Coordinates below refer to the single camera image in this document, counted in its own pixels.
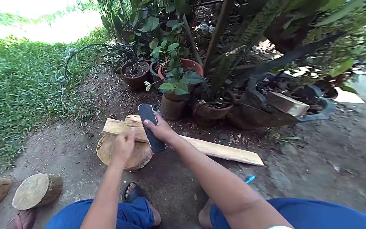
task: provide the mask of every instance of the blue pants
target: blue pants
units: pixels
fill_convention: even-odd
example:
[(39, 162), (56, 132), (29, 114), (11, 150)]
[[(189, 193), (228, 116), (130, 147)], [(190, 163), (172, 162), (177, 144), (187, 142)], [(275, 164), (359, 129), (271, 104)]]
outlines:
[[(81, 200), (63, 208), (46, 229), (78, 229), (90, 208), (92, 199)], [(366, 215), (337, 204), (296, 198), (278, 198), (268, 202), (296, 229), (366, 229)], [(153, 212), (143, 197), (132, 203), (119, 203), (117, 229), (147, 229), (154, 223)], [(216, 229), (230, 229), (216, 205), (210, 209)]]

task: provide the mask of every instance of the dirt ground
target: dirt ground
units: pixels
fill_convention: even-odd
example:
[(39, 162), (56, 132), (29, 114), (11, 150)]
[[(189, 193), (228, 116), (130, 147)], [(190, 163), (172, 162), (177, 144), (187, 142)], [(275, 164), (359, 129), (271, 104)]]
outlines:
[[(124, 120), (127, 115), (136, 115), (141, 103), (158, 109), (161, 99), (156, 91), (132, 92), (119, 76), (107, 73), (90, 76), (80, 91), (92, 95), (92, 102), (105, 110), (88, 122), (57, 122), (29, 137), (24, 145), (26, 152), (16, 160), (15, 167), (0, 170), (0, 176), (13, 180), (0, 204), (0, 228), (16, 213), (11, 205), (16, 188), (39, 172), (61, 176), (64, 187), (56, 202), (37, 209), (35, 229), (43, 228), (64, 206), (94, 198), (106, 169), (95, 151), (106, 118)], [(366, 102), (366, 80), (359, 84), (358, 91)], [(275, 130), (242, 131), (226, 123), (202, 128), (192, 124), (190, 118), (169, 123), (179, 134), (257, 152), (266, 167), (212, 159), (242, 179), (255, 175), (249, 185), (265, 198), (326, 200), (366, 214), (366, 104), (338, 104), (337, 112), (328, 120)], [(221, 133), (229, 139), (220, 140)], [(165, 228), (199, 225), (197, 215), (207, 195), (175, 153), (155, 154), (143, 169), (125, 171), (122, 180), (137, 181), (145, 188)]]

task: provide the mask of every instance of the lawn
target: lawn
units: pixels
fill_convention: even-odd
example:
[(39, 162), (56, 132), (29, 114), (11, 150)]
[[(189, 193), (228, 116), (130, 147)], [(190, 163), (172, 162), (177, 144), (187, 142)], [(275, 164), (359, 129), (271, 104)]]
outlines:
[(107, 38), (104, 29), (95, 29), (71, 44), (0, 39), (0, 165), (13, 165), (33, 128), (93, 115), (94, 106), (80, 98), (77, 87), (93, 67), (95, 50), (87, 49), (73, 58), (68, 68), (71, 77), (61, 77), (70, 48), (106, 42)]

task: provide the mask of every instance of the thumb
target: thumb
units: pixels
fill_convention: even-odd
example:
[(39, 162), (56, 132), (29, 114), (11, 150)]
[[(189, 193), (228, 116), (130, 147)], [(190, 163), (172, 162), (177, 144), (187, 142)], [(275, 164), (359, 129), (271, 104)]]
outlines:
[(127, 142), (135, 142), (135, 128), (132, 127), (130, 130), (129, 130), (129, 134), (128, 134), (128, 140)]
[(153, 124), (153, 122), (151, 122), (150, 120), (148, 119), (145, 119), (144, 120), (144, 126), (150, 130), (154, 130), (155, 128), (155, 124)]

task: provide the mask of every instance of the foot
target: foot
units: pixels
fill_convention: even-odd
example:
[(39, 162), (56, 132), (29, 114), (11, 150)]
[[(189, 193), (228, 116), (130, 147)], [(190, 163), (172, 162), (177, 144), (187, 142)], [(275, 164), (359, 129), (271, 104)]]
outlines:
[(35, 223), (36, 213), (34, 209), (21, 210), (8, 223), (6, 229), (31, 229)]
[(204, 205), (203, 209), (201, 209), (201, 211), (198, 214), (198, 221), (200, 222), (200, 225), (204, 229), (215, 229), (210, 219), (210, 207), (213, 204), (214, 201), (211, 198), (209, 198), (206, 205)]
[[(138, 196), (142, 196), (145, 197), (145, 193), (142, 190), (141, 186), (135, 184), (135, 183), (130, 183), (128, 185), (128, 188), (125, 191), (125, 202), (127, 203), (131, 203), (133, 202)], [(148, 201), (146, 200), (149, 204), (150, 209), (153, 212), (153, 216), (155, 218), (155, 221), (153, 223), (153, 226), (159, 226), (160, 222), (161, 222), (161, 218), (160, 218), (160, 213), (158, 212), (158, 210), (156, 210), (156, 208)]]

